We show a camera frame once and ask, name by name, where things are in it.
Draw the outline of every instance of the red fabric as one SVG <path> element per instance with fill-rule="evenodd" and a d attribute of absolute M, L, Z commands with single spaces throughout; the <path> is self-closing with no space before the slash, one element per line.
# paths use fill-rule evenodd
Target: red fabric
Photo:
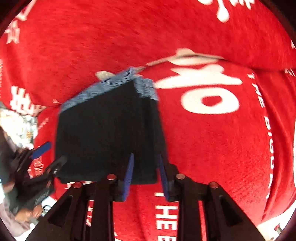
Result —
<path fill-rule="evenodd" d="M 296 198 L 295 77 L 291 69 L 284 73 L 284 68 L 296 67 L 296 50 L 259 1 L 249 10 L 224 0 L 230 16 L 226 22 L 216 17 L 217 1 L 201 2 L 211 1 L 35 1 L 29 14 L 23 11 L 26 21 L 14 20 L 20 28 L 19 43 L 7 43 L 9 31 L 0 39 L 1 101 L 7 107 L 17 105 L 11 95 L 11 87 L 17 86 L 28 94 L 31 107 L 47 106 L 38 116 L 35 146 L 54 144 L 60 104 L 96 82 L 95 72 L 117 73 L 172 56 L 179 48 L 222 56 L 228 61 L 165 62 L 140 74 L 158 88 L 170 162 L 195 181 L 219 182 L 259 224 L 285 211 Z M 174 87 L 174 80 L 180 86 Z M 222 105 L 220 114 L 198 112 L 198 94 L 217 91 L 212 88 L 220 88 L 224 98 L 205 97 L 203 105 L 225 103 L 230 97 L 232 102 Z M 236 100 L 238 109 L 225 112 Z M 32 173 L 42 174 L 53 158 L 54 147 L 34 160 Z M 55 184 L 54 198 L 70 186 Z M 177 204 L 155 196 L 158 192 L 159 183 L 133 186 L 127 202 L 114 204 L 116 238 L 167 240 L 162 236 L 176 235 L 176 219 L 156 215 L 163 213 L 159 206 Z M 169 210 L 169 215 L 177 215 L 177 210 Z M 161 220 L 172 223 L 165 229 Z"/>

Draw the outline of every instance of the person's hand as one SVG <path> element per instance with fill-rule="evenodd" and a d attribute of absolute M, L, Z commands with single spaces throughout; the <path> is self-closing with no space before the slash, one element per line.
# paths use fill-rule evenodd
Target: person's hand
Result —
<path fill-rule="evenodd" d="M 29 222 L 32 217 L 32 211 L 27 208 L 22 208 L 15 216 L 15 220 L 19 223 Z"/>
<path fill-rule="evenodd" d="M 42 205 L 37 205 L 33 211 L 22 208 L 15 216 L 15 220 L 19 223 L 30 222 L 31 218 L 38 219 L 42 214 Z"/>
<path fill-rule="evenodd" d="M 34 208 L 32 217 L 38 219 L 41 216 L 41 214 L 42 214 L 42 205 L 39 204 Z"/>

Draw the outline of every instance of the white chinese character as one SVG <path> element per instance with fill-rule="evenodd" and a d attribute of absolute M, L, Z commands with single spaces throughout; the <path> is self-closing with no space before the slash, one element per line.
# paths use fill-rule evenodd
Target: white chinese character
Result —
<path fill-rule="evenodd" d="M 34 6 L 34 4 L 36 3 L 37 0 L 32 0 L 28 5 L 27 7 L 24 9 L 24 11 L 20 12 L 16 18 L 21 20 L 22 22 L 23 21 L 26 21 L 27 20 L 27 16 L 29 14 L 29 12 L 31 11 L 32 7 Z M 13 20 L 8 28 L 5 30 L 4 32 L 5 34 L 7 34 L 7 44 L 11 43 L 12 41 L 15 43 L 15 44 L 18 44 L 19 43 L 19 38 L 20 38 L 20 29 L 17 25 L 17 20 Z"/>
<path fill-rule="evenodd" d="M 17 20 L 12 21 L 4 33 L 7 34 L 7 44 L 11 43 L 11 41 L 18 44 L 20 37 L 20 29 L 17 26 Z"/>
<path fill-rule="evenodd" d="M 27 20 L 27 16 L 29 14 L 29 12 L 31 11 L 31 9 L 33 8 L 33 6 L 35 5 L 37 0 L 32 0 L 27 7 L 24 9 L 24 11 L 21 11 L 16 18 L 21 20 L 21 21 L 26 21 Z"/>
<path fill-rule="evenodd" d="M 211 5 L 213 3 L 213 0 L 198 0 L 200 3 L 204 5 Z M 217 18 L 225 23 L 229 20 L 229 13 L 228 10 L 225 8 L 223 0 L 217 0 L 218 1 L 218 11 L 217 11 Z M 240 3 L 242 6 L 244 3 L 246 3 L 246 6 L 248 9 L 251 9 L 251 3 L 254 4 L 255 0 L 229 0 L 231 4 L 235 7 L 238 3 Z"/>
<path fill-rule="evenodd" d="M 25 89 L 18 88 L 17 86 L 11 87 L 12 100 L 10 106 L 12 110 L 22 114 L 37 116 L 46 106 L 34 105 L 31 103 L 29 94 L 25 94 Z"/>
<path fill-rule="evenodd" d="M 207 62 L 199 59 L 196 64 Z M 174 64 L 193 64 L 188 58 L 178 59 Z M 169 76 L 154 83 L 156 89 L 173 89 L 203 85 L 241 85 L 239 78 L 223 74 L 224 68 L 218 64 L 208 64 L 201 69 L 172 68 L 171 71 L 179 75 Z M 219 97 L 221 100 L 215 105 L 205 105 L 203 100 L 207 97 Z M 225 114 L 235 112 L 239 109 L 237 97 L 229 90 L 211 87 L 198 88 L 185 92 L 181 97 L 183 108 L 196 114 Z"/>

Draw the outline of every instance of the white printed logo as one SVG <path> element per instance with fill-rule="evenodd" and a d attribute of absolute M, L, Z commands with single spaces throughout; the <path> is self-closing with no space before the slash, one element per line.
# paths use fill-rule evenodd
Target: white printed logo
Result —
<path fill-rule="evenodd" d="M 294 184 L 296 187 L 296 121 L 295 121 L 295 129 L 294 129 L 294 147 L 293 147 L 293 172 L 294 172 Z"/>
<path fill-rule="evenodd" d="M 172 89 L 201 85 L 242 84 L 239 78 L 223 74 L 224 68 L 218 64 L 209 64 L 201 69 L 172 68 L 171 70 L 179 75 L 157 81 L 155 88 Z M 202 101 L 205 97 L 214 96 L 219 96 L 222 100 L 213 106 L 203 104 Z M 198 114 L 225 114 L 237 111 L 239 108 L 239 101 L 232 92 L 217 87 L 189 90 L 181 97 L 181 104 L 187 111 Z"/>
<path fill-rule="evenodd" d="M 37 0 L 32 0 L 26 8 L 24 8 L 23 11 L 21 11 L 15 18 L 17 18 L 20 21 L 26 21 L 27 20 L 27 16 L 29 14 L 29 12 L 31 11 L 31 9 L 33 8 L 34 4 L 36 3 Z M 7 34 L 7 41 L 6 43 L 9 44 L 11 42 L 14 42 L 15 44 L 19 43 L 19 38 L 20 38 L 20 29 L 17 25 L 17 20 L 13 20 L 9 26 L 7 27 L 7 29 L 4 32 L 5 34 Z"/>
<path fill-rule="evenodd" d="M 290 70 L 285 69 L 285 73 L 295 77 L 295 74 L 292 69 L 290 69 Z"/>
<path fill-rule="evenodd" d="M 3 70 L 3 61 L 0 59 L 0 98 L 1 98 L 1 88 L 2 88 L 2 70 Z"/>
<path fill-rule="evenodd" d="M 38 127 L 38 130 L 40 130 L 42 127 L 44 127 L 46 125 L 46 123 L 49 122 L 49 118 L 45 118 L 44 121 L 41 122 L 41 124 Z"/>
<path fill-rule="evenodd" d="M 248 77 L 250 78 L 250 79 L 254 79 L 255 78 L 255 75 L 252 73 L 252 74 L 248 74 Z"/>
<path fill-rule="evenodd" d="M 214 0 L 198 0 L 200 3 L 204 5 L 211 5 Z M 229 13 L 226 7 L 224 6 L 223 0 L 217 0 L 218 1 L 218 11 L 217 11 L 217 18 L 221 22 L 227 22 L 229 20 Z M 236 6 L 238 3 L 240 3 L 242 6 L 246 4 L 247 8 L 251 10 L 251 3 L 254 4 L 255 0 L 229 0 L 232 6 Z"/>
<path fill-rule="evenodd" d="M 154 193 L 154 196 L 156 197 L 164 197 L 163 193 Z M 175 206 L 174 204 L 171 204 L 170 206 L 155 206 L 155 209 L 157 210 L 157 214 L 155 214 L 156 220 L 156 229 L 157 230 L 163 230 L 163 229 L 170 229 L 170 230 L 177 230 L 177 219 L 178 215 L 177 210 L 178 206 Z M 158 235 L 157 241 L 176 241 L 175 236 L 163 236 Z"/>
<path fill-rule="evenodd" d="M 46 106 L 34 105 L 31 103 L 29 94 L 25 94 L 25 89 L 17 86 L 11 87 L 12 100 L 10 106 L 12 110 L 22 114 L 37 116 Z"/>
<path fill-rule="evenodd" d="M 7 34 L 7 44 L 11 43 L 12 41 L 18 44 L 20 37 L 20 29 L 17 26 L 17 20 L 12 21 L 4 33 Z"/>

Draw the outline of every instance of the red blanket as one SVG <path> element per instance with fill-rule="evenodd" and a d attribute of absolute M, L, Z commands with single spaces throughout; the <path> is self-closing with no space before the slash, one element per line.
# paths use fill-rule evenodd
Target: red blanket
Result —
<path fill-rule="evenodd" d="M 117 73 L 178 49 L 225 58 L 140 72 L 155 82 L 170 162 L 195 181 L 219 182 L 255 224 L 296 199 L 296 50 L 259 1 L 32 1 L 0 46 L 1 101 L 39 114 L 36 147 L 54 143 L 60 105 L 98 81 L 97 71 Z M 53 158 L 54 148 L 32 173 Z M 67 187 L 56 181 L 55 197 Z M 132 187 L 127 202 L 115 203 L 117 238 L 174 240 L 176 206 L 159 183 Z"/>

